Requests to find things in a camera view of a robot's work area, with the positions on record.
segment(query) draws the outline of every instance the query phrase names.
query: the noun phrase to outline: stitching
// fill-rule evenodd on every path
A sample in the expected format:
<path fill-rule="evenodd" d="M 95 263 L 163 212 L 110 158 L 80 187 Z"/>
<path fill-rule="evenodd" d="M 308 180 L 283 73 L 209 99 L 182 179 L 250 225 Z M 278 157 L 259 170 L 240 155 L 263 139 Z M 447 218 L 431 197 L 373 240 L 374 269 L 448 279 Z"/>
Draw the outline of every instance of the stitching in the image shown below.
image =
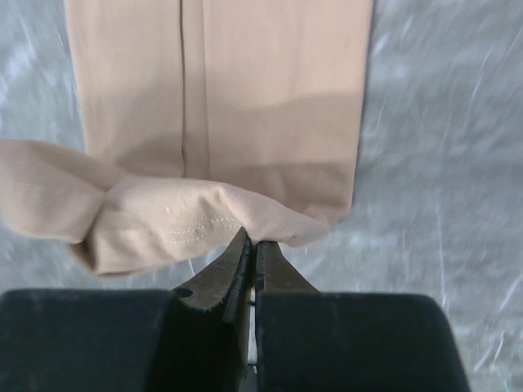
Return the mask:
<path fill-rule="evenodd" d="M 238 225 L 227 225 L 227 226 L 222 226 L 220 227 L 219 229 L 227 229 L 227 228 L 230 228 L 230 227 L 237 227 Z M 196 238 L 192 238 L 192 239 L 185 239 L 183 241 L 166 241 L 167 243 L 193 243 L 194 241 L 198 241 L 199 239 L 202 239 L 202 238 L 205 238 L 205 237 L 208 237 L 209 235 L 211 235 L 212 233 L 214 233 L 215 231 L 218 231 L 219 229 L 214 229 L 212 231 L 209 231 L 208 233 L 206 233 L 205 235 L 202 235 L 200 237 L 196 237 Z"/>
<path fill-rule="evenodd" d="M 205 26 L 205 5 L 203 4 L 203 2 L 201 3 L 202 4 L 202 20 L 203 20 L 203 23 L 202 23 L 202 26 Z M 208 176 L 208 179 L 211 179 L 212 178 L 212 173 L 211 173 L 211 137 L 209 135 L 209 94 L 208 94 L 208 89 L 207 89 L 207 80 L 208 80 L 208 67 L 207 67 L 207 51 L 206 51 L 206 48 L 207 48 L 207 41 L 206 41 L 206 38 L 205 38 L 205 29 L 204 27 L 202 27 L 202 36 L 203 36 L 203 85 L 204 85 L 204 89 L 205 89 L 205 108 L 204 108 L 204 111 L 205 111 L 205 134 L 207 135 L 207 171 L 206 171 L 206 175 Z"/>
<path fill-rule="evenodd" d="M 36 185 L 36 184 L 28 184 L 26 182 L 19 182 L 19 181 L 13 181 L 13 180 L 6 180 L 7 182 L 10 182 L 15 185 L 22 185 L 26 186 L 28 188 L 35 188 L 35 189 L 43 189 L 47 192 L 53 193 L 53 194 L 74 194 L 70 190 L 61 190 L 61 189 L 53 189 L 53 188 L 47 188 L 46 186 Z"/>
<path fill-rule="evenodd" d="M 217 222 L 223 222 L 223 221 L 231 221 L 231 222 L 235 222 L 236 225 L 239 225 L 239 222 L 236 219 L 231 219 L 231 218 L 210 220 L 208 223 L 217 223 Z M 232 226 L 236 226 L 236 225 L 222 226 L 220 228 L 215 228 L 215 230 L 218 230 L 218 229 L 221 229 L 221 228 L 225 228 L 225 227 L 232 227 Z M 156 229 L 154 227 L 145 227 L 143 229 L 110 229 L 110 228 L 103 228 L 103 229 L 101 229 L 101 231 L 125 232 L 125 231 L 142 231 L 142 230 L 146 230 L 146 231 L 159 231 L 161 233 L 169 233 L 169 234 L 188 234 L 188 233 L 194 233 L 196 231 L 200 231 L 200 230 L 203 230 L 203 229 L 205 229 L 205 226 L 200 226 L 200 227 L 197 227 L 196 229 L 182 230 L 182 231 L 163 230 L 163 229 Z"/>
<path fill-rule="evenodd" d="M 187 136 L 187 97 L 186 97 L 186 41 L 184 37 L 184 20 L 183 16 L 183 1 L 180 1 L 179 5 L 180 19 L 178 23 L 180 25 L 180 49 L 181 49 L 181 161 L 183 162 L 183 177 L 186 177 L 187 173 L 187 161 L 186 161 L 186 136 Z"/>
<path fill-rule="evenodd" d="M 24 197 L 26 197 L 25 194 L 10 194 L 9 192 L 2 190 L 2 189 L 0 189 L 0 194 L 5 194 L 9 198 L 21 199 L 22 203 L 28 203 L 28 204 L 41 203 L 43 206 L 48 206 L 48 207 L 53 207 L 53 206 L 58 207 L 63 204 L 57 200 L 54 200 L 54 201 L 49 200 L 48 202 L 51 202 L 51 203 L 46 203 L 46 201 L 43 201 L 43 200 L 37 199 L 37 198 L 28 198 L 28 199 L 24 200 Z M 56 195 L 56 197 L 62 197 L 62 198 L 66 198 L 68 196 L 74 196 L 75 198 L 88 198 L 88 196 L 86 194 L 57 194 Z"/>

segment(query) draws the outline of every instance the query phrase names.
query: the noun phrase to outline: gray surface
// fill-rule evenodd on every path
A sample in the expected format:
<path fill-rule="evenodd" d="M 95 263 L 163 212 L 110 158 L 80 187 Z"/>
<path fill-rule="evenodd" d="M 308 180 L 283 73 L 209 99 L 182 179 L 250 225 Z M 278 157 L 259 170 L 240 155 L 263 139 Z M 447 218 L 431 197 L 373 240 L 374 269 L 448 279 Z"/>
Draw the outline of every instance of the gray surface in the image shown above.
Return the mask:
<path fill-rule="evenodd" d="M 522 32 L 521 0 L 379 2 L 353 210 L 287 252 L 320 289 L 434 296 L 475 392 L 523 391 Z M 82 147 L 59 0 L 0 0 L 0 136 Z M 99 280 L 0 229 L 0 291 L 172 287 L 210 260 Z"/>

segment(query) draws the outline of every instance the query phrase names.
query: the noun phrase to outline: folded fabric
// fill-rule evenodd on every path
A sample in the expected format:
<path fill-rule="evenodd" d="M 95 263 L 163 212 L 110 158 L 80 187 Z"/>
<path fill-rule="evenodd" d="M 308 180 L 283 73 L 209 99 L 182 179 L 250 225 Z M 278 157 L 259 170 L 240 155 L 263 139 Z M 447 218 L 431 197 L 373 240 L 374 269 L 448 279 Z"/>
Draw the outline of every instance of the folded fabric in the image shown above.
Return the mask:
<path fill-rule="evenodd" d="M 370 0 L 66 0 L 87 153 L 0 142 L 0 216 L 96 274 L 297 247 L 351 204 Z"/>

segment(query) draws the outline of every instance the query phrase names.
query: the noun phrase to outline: gray table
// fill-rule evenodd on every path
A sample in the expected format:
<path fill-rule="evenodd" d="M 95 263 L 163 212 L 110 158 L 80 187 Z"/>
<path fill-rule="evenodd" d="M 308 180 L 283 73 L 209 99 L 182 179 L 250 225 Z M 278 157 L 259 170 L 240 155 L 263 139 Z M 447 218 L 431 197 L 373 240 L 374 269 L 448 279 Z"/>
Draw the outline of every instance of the gray table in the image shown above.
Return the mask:
<path fill-rule="evenodd" d="M 354 207 L 287 252 L 323 290 L 434 296 L 476 392 L 523 391 L 522 106 L 521 0 L 378 2 Z M 0 136 L 82 148 L 60 0 L 0 0 Z M 0 291 L 172 287 L 216 255 L 99 280 L 0 230 Z"/>

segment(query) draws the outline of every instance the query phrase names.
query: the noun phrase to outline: fabric fold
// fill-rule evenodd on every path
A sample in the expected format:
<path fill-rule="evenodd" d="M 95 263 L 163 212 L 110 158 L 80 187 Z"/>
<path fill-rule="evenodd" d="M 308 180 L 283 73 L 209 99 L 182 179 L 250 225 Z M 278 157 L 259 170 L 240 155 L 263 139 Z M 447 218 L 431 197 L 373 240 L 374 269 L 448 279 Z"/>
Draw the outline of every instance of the fabric fold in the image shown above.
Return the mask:
<path fill-rule="evenodd" d="M 371 0 L 65 0 L 86 153 L 0 142 L 0 218 L 95 274 L 319 240 L 351 205 Z"/>

